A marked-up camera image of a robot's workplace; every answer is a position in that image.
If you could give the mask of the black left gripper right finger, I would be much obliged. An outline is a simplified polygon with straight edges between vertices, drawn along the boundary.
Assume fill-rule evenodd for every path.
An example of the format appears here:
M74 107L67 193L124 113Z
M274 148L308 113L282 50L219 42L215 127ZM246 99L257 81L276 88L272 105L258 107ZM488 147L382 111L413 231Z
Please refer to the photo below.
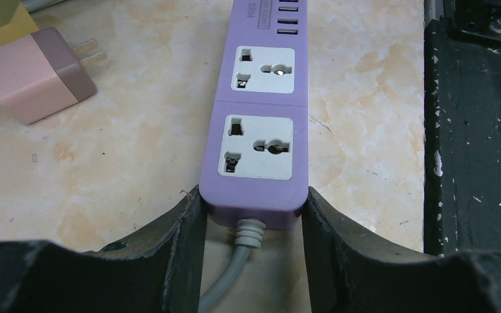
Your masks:
M302 228L313 312L501 312L501 250L424 254L363 227L313 188Z

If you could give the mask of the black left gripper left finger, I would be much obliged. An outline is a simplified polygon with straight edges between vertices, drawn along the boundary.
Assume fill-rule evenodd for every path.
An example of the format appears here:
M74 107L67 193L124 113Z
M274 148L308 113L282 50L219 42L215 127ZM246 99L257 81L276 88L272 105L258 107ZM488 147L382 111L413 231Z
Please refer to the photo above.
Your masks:
M194 188L97 252L0 241L0 312L197 312L206 225Z

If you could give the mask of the purple power strip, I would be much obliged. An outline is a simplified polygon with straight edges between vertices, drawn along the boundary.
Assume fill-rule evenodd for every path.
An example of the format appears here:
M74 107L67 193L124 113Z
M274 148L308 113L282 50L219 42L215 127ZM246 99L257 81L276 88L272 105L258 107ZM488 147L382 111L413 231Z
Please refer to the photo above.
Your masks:
M211 218L296 222L309 187L307 2L234 1L199 182Z

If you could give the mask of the pink plug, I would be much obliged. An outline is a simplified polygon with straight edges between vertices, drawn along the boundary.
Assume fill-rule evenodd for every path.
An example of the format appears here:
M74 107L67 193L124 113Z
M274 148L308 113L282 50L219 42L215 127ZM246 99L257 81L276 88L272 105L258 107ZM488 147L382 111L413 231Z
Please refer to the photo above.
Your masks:
M69 45L54 27L0 46L0 107L29 125L93 96L86 65L106 53L95 39Z

